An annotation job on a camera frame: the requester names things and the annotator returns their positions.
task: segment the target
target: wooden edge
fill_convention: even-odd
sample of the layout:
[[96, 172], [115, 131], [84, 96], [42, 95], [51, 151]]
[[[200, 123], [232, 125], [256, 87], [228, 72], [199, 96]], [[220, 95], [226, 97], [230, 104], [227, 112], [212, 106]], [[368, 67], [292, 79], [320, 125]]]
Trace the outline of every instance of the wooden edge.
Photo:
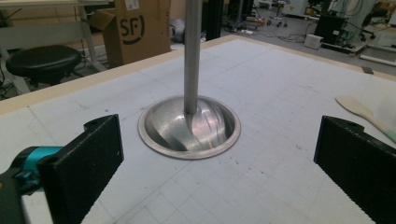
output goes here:
[[[249, 38], [238, 36], [238, 35], [226, 35], [226, 36], [218, 38], [218, 39], [207, 41], [201, 45], [201, 49], [208, 49], [208, 48], [214, 47], [216, 45], [226, 43], [228, 41], [232, 41], [235, 39], [249, 41], [249, 42], [267, 46], [267, 47], [270, 47], [273, 49], [279, 49], [279, 50], [286, 51], [289, 53], [293, 53], [293, 54], [297, 54], [297, 55], [304, 56], [307, 58], [311, 58], [311, 59], [314, 59], [317, 61], [334, 64], [334, 65], [345, 67], [347, 69], [352, 69], [355, 71], [361, 71], [361, 68], [358, 66], [354, 66], [354, 65], [350, 65], [350, 64], [346, 64], [346, 63], [335, 62], [333, 60], [317, 57], [317, 56], [314, 56], [314, 55], [311, 55], [308, 53], [303, 53], [303, 52], [293, 50], [293, 49], [285, 49], [285, 48], [282, 48], [279, 46], [263, 43], [258, 40], [253, 40], [253, 39], [249, 39]], [[82, 89], [109, 81], [109, 80], [117, 78], [117, 77], [127, 76], [127, 75], [132, 74], [133, 72], [137, 72], [139, 70], [148, 68], [154, 64], [165, 63], [165, 62], [173, 60], [177, 57], [181, 57], [183, 55], [184, 55], [183, 49], [174, 50], [174, 51], [171, 51], [171, 52], [168, 52], [165, 54], [161, 54], [161, 55], [158, 55], [158, 56], [155, 56], [152, 58], [148, 58], [143, 61], [139, 61], [136, 63], [129, 63], [124, 66], [106, 70], [104, 72], [100, 72], [100, 73], [97, 73], [97, 74], [94, 74], [94, 75], [91, 75], [88, 77], [82, 77], [79, 79], [68, 81], [61, 85], [48, 87], [43, 90], [33, 91], [33, 92], [30, 92], [30, 93], [27, 93], [24, 95], [20, 95], [20, 96], [16, 96], [16, 97], [4, 100], [4, 101], [0, 101], [0, 115], [27, 107], [29, 105], [35, 105], [35, 104], [38, 104], [41, 102], [45, 102], [45, 101], [54, 99], [56, 97], [74, 92], [74, 91], [80, 91]], [[383, 74], [383, 73], [375, 72], [375, 76], [387, 78], [390, 80], [396, 80], [396, 77], [393, 77], [388, 74]]]

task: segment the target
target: printed logo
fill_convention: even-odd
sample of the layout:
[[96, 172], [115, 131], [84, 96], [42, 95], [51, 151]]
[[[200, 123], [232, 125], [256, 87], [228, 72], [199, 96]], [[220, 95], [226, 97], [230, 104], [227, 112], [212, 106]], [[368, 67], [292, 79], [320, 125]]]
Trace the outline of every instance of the printed logo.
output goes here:
[[145, 34], [145, 20], [143, 16], [120, 20], [121, 35], [124, 45], [132, 45], [139, 42]]

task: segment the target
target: cardboard box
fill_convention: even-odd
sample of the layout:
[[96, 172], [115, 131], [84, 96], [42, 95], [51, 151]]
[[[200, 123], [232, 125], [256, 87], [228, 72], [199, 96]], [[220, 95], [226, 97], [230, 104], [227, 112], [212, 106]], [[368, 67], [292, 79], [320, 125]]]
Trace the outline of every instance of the cardboard box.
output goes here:
[[169, 52], [171, 0], [116, 0], [89, 24], [103, 32], [108, 64], [117, 67]]

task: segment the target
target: black plastic bracket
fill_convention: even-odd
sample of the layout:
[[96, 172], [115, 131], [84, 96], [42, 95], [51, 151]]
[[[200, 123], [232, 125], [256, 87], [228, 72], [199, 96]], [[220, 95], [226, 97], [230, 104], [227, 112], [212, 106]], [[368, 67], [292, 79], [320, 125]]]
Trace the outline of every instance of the black plastic bracket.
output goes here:
[[323, 116], [314, 161], [374, 222], [396, 223], [396, 149]]
[[[56, 224], [81, 223], [123, 161], [117, 115], [92, 120], [84, 128], [72, 142], [36, 163], [39, 187], [44, 188]], [[28, 223], [16, 176], [35, 149], [25, 149], [0, 175], [1, 224]]]

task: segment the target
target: circular hole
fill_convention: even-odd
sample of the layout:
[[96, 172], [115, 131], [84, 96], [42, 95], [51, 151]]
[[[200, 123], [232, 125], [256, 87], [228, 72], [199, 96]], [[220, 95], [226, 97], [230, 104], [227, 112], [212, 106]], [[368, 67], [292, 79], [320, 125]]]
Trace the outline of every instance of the circular hole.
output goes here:
[[349, 125], [349, 126], [354, 126], [354, 127], [358, 126], [358, 124], [357, 124], [357, 123], [354, 123], [354, 122], [349, 122], [347, 125]]

